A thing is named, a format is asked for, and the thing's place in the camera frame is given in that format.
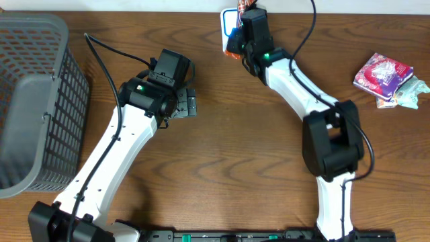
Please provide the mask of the orange red chocolate bar wrapper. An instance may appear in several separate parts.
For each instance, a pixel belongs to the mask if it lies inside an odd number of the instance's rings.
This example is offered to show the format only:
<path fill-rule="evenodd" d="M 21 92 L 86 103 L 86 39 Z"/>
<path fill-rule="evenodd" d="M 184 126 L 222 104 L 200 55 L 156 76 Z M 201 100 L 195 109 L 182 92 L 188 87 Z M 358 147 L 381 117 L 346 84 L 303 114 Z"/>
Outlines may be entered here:
<path fill-rule="evenodd" d="M 246 12 L 246 10 L 254 7 L 256 5 L 256 2 L 257 2 L 257 0 L 238 0 L 237 1 L 238 15 L 237 15 L 237 20 L 236 20 L 236 28 L 241 28 L 241 26 L 243 24 L 241 21 L 242 14 L 244 14 L 244 12 Z M 240 54 L 229 52 L 227 50 L 227 47 L 226 47 L 226 51 L 224 52 L 224 54 L 226 56 L 232 57 L 232 58 L 237 59 L 237 60 L 241 59 Z"/>

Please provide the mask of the red purple snack bag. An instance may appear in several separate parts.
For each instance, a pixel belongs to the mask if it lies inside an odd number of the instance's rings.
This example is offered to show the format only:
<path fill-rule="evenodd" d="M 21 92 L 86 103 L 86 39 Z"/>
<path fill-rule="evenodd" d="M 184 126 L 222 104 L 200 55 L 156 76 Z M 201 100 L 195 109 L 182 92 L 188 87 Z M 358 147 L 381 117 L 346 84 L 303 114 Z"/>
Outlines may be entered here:
<path fill-rule="evenodd" d="M 353 80 L 357 88 L 384 101 L 413 76 L 414 68 L 379 53 L 374 53 Z"/>

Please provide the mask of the small orange box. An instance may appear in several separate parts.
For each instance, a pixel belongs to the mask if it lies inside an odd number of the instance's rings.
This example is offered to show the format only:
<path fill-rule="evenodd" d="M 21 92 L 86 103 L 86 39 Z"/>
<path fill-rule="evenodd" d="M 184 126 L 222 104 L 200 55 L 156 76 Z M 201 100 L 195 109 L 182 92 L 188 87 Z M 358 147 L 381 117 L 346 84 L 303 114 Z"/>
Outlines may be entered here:
<path fill-rule="evenodd" d="M 395 108 L 398 105 L 396 98 L 390 100 L 384 100 L 382 98 L 376 98 L 376 107 L 378 109 Z"/>

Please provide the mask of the mint green wipes pack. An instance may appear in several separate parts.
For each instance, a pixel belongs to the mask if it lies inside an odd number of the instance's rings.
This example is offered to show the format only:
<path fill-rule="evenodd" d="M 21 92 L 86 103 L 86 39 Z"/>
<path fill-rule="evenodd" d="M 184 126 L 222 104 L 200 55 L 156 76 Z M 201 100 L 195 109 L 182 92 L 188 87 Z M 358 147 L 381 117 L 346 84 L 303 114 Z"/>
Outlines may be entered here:
<path fill-rule="evenodd" d="M 429 87 L 423 80 L 413 76 L 397 90 L 397 104 L 402 107 L 417 110 L 418 95 L 421 93 L 429 93 Z"/>

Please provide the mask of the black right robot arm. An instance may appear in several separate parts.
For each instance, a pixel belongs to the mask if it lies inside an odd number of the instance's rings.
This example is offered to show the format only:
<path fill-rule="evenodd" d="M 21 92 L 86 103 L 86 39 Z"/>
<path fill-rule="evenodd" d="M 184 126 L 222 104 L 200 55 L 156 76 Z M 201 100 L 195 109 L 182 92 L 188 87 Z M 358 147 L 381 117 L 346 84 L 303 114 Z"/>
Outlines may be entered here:
<path fill-rule="evenodd" d="M 220 14 L 222 49 L 278 93 L 302 121 L 302 157 L 318 189 L 317 241 L 354 241 L 352 183 L 366 137 L 356 105 L 339 102 L 318 88 L 298 67 L 295 54 L 275 46 L 265 9 Z"/>

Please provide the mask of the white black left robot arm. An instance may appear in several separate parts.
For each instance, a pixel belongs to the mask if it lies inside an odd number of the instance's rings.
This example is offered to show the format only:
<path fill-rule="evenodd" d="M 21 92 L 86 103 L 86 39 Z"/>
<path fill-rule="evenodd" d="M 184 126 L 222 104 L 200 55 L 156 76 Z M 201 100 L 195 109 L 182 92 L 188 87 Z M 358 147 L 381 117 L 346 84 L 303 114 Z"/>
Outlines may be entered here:
<path fill-rule="evenodd" d="M 33 241 L 139 241 L 138 227 L 107 223 L 112 200 L 131 164 L 172 118 L 193 117 L 193 62 L 164 49 L 149 69 L 120 86 L 119 106 L 72 183 L 51 205 L 37 202 L 28 216 Z"/>

